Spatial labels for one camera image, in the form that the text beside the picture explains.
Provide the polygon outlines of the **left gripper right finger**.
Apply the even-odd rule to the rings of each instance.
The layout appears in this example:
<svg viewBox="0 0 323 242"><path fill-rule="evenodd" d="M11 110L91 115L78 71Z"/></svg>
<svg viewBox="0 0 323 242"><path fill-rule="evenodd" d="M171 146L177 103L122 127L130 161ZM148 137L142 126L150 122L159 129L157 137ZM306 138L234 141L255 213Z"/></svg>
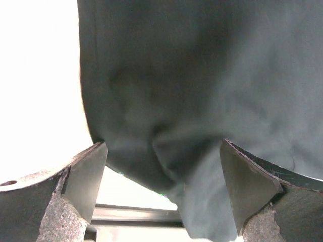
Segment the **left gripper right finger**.
<svg viewBox="0 0 323 242"><path fill-rule="evenodd" d="M260 159L228 140L221 164L244 241L322 242L322 181Z"/></svg>

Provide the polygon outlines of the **black t shirt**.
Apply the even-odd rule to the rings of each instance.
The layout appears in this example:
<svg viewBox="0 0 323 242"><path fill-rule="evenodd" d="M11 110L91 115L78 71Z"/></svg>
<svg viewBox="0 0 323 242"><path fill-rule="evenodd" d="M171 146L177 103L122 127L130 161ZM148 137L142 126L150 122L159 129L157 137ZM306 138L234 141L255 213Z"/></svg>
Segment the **black t shirt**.
<svg viewBox="0 0 323 242"><path fill-rule="evenodd" d="M322 1L78 1L81 92L106 165L178 206L192 238L237 236L228 139L322 178Z"/></svg>

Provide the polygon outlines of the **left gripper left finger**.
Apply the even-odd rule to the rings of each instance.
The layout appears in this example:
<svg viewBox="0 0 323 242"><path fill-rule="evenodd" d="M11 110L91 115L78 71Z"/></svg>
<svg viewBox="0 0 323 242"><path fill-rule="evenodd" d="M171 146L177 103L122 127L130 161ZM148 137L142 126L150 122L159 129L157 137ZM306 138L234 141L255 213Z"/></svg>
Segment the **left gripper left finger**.
<svg viewBox="0 0 323 242"><path fill-rule="evenodd" d="M106 157L99 142L65 167L1 184L1 241L83 241Z"/></svg>

